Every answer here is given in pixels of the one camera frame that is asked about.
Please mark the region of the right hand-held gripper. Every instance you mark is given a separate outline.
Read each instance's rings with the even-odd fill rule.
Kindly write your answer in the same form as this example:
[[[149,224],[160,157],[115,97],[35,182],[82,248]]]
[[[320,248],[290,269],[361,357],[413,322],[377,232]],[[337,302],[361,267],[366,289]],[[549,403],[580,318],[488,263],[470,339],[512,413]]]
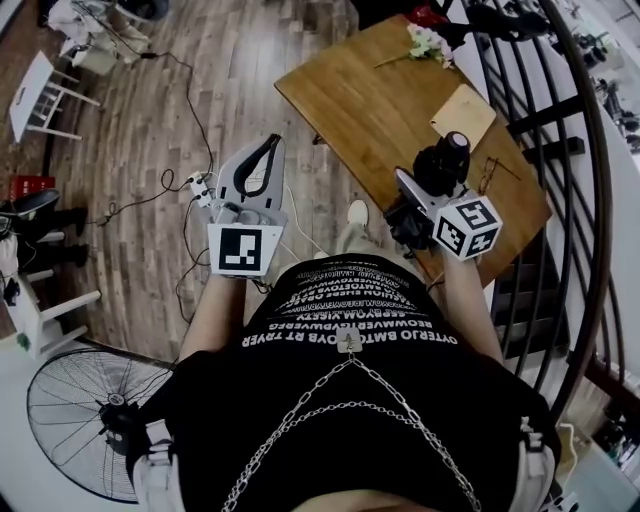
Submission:
[[[405,169],[394,169],[402,195],[431,223],[430,238],[459,261],[490,251],[502,229],[502,219],[486,196],[466,186],[453,196],[428,194]]]

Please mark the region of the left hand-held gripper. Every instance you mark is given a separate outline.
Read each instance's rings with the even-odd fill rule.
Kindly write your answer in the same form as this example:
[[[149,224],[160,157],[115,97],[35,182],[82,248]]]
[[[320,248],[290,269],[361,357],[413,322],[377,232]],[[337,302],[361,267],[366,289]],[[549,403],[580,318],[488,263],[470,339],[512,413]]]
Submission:
[[[257,139],[220,169],[207,225],[211,273],[265,277],[288,223],[282,204],[285,143],[280,135]],[[260,199],[265,208],[221,199]]]

